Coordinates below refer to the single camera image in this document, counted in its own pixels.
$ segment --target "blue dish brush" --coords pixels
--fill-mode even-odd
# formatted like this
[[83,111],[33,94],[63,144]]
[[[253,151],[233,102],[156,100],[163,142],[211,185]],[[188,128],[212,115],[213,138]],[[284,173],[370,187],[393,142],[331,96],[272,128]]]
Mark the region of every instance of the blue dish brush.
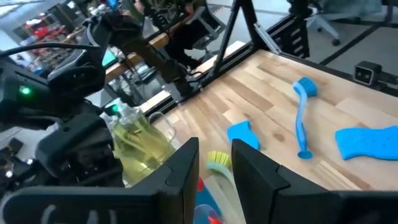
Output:
[[311,159],[312,153],[307,149],[307,139],[305,137],[303,125],[303,115],[308,97],[317,95],[317,85],[308,77],[303,77],[299,81],[293,83],[293,89],[300,97],[300,104],[298,106],[296,116],[296,135],[298,145],[300,146],[300,152],[298,152],[297,155],[301,159]]

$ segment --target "glass handle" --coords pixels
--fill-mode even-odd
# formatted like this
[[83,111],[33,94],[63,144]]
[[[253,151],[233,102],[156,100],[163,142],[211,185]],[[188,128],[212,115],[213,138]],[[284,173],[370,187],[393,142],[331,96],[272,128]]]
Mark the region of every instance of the glass handle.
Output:
[[176,133],[177,133],[177,129],[176,129],[176,128],[174,127],[174,125],[170,122],[170,120],[166,117],[166,115],[164,115],[164,114],[161,113],[161,112],[155,112],[155,113],[151,114],[151,115],[148,117],[148,122],[151,124],[152,121],[154,121],[154,118],[155,118],[156,116],[158,116],[158,115],[164,117],[164,120],[166,121],[167,125],[170,126],[170,128],[173,130],[173,134],[172,134],[172,137],[169,139],[169,142],[173,141],[173,139],[174,139],[174,137],[175,137],[175,135],[176,135]]

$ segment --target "glass pitcher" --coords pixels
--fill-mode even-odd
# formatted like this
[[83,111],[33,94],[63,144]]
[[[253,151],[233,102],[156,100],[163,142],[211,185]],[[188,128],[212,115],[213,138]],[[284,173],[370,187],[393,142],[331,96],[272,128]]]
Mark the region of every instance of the glass pitcher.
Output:
[[113,124],[114,155],[121,160],[124,180],[131,186],[159,168],[174,152],[171,139],[167,139],[149,120],[162,113],[154,113],[147,119],[139,107],[119,106],[121,117]]

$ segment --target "blue sponge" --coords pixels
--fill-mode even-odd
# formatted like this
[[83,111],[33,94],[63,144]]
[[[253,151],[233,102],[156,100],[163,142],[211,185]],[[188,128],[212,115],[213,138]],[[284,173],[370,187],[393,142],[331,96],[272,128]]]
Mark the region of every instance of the blue sponge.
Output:
[[226,134],[231,144],[233,139],[240,139],[254,149],[260,149],[260,142],[257,136],[250,130],[250,122],[247,120],[232,125],[228,128]]
[[337,131],[335,137],[344,160],[356,156],[398,160],[398,126],[345,128]]

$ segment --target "blue brush handle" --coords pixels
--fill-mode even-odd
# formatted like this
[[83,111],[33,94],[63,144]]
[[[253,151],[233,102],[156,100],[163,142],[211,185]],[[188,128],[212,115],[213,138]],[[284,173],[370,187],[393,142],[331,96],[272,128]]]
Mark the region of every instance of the blue brush handle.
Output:
[[300,146],[300,152],[298,156],[302,159],[311,159],[312,153],[307,150],[307,138],[305,137],[305,130],[303,125],[304,109],[307,104],[308,95],[304,87],[299,83],[294,83],[293,87],[300,96],[300,104],[298,106],[296,115],[296,136],[297,142]]

